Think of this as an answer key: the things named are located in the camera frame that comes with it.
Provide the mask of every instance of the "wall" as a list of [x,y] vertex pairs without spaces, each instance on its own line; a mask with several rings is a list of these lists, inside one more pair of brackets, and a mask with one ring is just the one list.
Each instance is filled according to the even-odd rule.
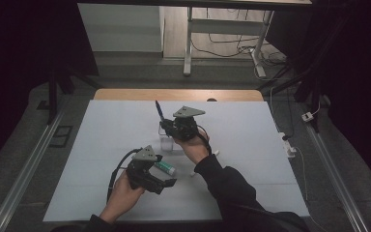
[[103,4],[78,7],[93,51],[162,51],[162,7]]

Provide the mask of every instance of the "white table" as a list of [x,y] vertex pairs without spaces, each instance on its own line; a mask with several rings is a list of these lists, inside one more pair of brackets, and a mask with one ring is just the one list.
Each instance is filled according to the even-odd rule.
[[[160,105],[167,118],[183,105],[205,110],[195,119],[210,135],[213,151],[220,151],[220,163],[238,169],[267,210],[309,216],[266,102],[160,101]],[[118,162],[128,151],[149,144],[177,168],[178,181],[161,195],[144,193],[119,220],[220,219],[202,177],[189,176],[193,163],[182,152],[160,150],[158,121],[154,101],[91,101],[43,221],[88,220],[99,214]],[[154,167],[151,172],[163,180],[170,178]]]

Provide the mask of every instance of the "white tabletop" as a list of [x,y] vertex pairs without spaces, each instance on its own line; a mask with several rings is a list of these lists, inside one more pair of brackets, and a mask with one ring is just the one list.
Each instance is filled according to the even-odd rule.
[[[183,105],[206,111],[195,120],[219,150],[222,166],[239,170],[269,211],[309,216],[266,102],[160,101],[166,118]],[[145,192],[126,221],[221,219],[216,202],[194,164],[181,151],[160,149],[154,101],[91,101],[43,221],[88,220],[106,202],[112,171],[128,151],[152,145],[177,169],[173,188]],[[160,179],[171,178],[152,167]]]

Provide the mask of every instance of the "black curtain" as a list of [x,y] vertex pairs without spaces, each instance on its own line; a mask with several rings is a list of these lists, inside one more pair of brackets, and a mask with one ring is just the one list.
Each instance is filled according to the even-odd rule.
[[0,149],[54,65],[98,75],[73,0],[0,0]]
[[305,71],[320,52],[336,23],[341,6],[354,0],[311,0],[318,11],[274,12],[267,41],[287,56],[297,73]]
[[361,1],[328,55],[328,115],[371,169],[371,2]]

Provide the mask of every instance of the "black sleeve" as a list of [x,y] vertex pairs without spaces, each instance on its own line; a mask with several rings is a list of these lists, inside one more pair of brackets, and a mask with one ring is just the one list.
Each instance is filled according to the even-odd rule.
[[202,159],[194,171],[204,178],[210,193],[216,199],[226,230],[286,231],[271,217],[253,214],[230,205],[232,203],[264,210],[256,200],[255,188],[236,169],[229,166],[222,168],[212,155]]
[[86,227],[83,229],[83,232],[111,232],[114,231],[114,229],[114,225],[105,222],[96,215],[92,215],[90,217],[89,224],[86,225]]

